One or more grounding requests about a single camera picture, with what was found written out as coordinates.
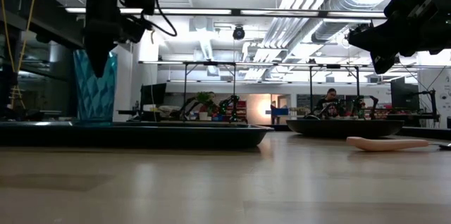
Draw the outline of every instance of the teal geometric vase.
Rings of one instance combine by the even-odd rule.
[[[110,52],[104,76],[97,78],[85,50],[74,51],[78,119],[112,121],[118,71],[117,54]]]

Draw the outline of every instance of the fluorescent light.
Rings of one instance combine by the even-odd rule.
[[[318,11],[294,11],[294,10],[241,10],[242,15],[259,15],[259,16],[285,16],[285,17],[318,17]]]
[[[331,11],[327,13],[332,18],[363,18],[363,19],[386,19],[383,12],[362,11]]]
[[[230,9],[192,9],[192,8],[167,8],[161,9],[167,15],[231,15]]]
[[[168,82],[185,82],[184,80],[168,80]],[[187,80],[186,82],[197,82],[197,80]]]
[[[237,66],[277,66],[278,63],[243,63],[238,62],[236,63]]]
[[[314,64],[305,64],[305,63],[280,63],[280,66],[316,66]]]
[[[363,20],[363,19],[324,19],[325,23],[371,23],[371,20]]]
[[[182,65],[181,61],[138,61],[138,63],[158,64],[158,65]]]
[[[202,83],[228,83],[227,80],[198,80],[198,82],[202,82]]]
[[[86,13],[86,8],[65,8],[68,13],[84,14]],[[142,8],[120,8],[122,14],[140,14]]]
[[[86,8],[65,8],[68,13],[84,14]],[[141,14],[142,8],[120,8],[122,14],[138,15]],[[193,8],[162,8],[166,15],[231,15],[230,9],[193,9]]]
[[[263,83],[263,84],[283,84],[283,83],[286,83],[286,82],[260,82],[260,83]]]
[[[237,80],[235,83],[259,83],[255,80]]]
[[[68,13],[86,13],[86,8],[65,8]]]

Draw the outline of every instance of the potted plant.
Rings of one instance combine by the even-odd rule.
[[[202,104],[199,109],[199,120],[209,120],[209,117],[216,109],[216,105],[213,101],[213,92],[199,92],[197,93],[196,100]]]

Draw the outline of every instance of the beige foam object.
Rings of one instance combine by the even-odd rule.
[[[429,145],[429,142],[423,139],[374,140],[362,137],[348,137],[346,143],[364,151],[395,151]]]

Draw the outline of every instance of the black tray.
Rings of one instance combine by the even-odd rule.
[[[287,120],[293,132],[319,137],[382,137],[399,132],[398,120]]]
[[[255,147],[272,128],[203,123],[0,123],[0,146],[242,148]]]

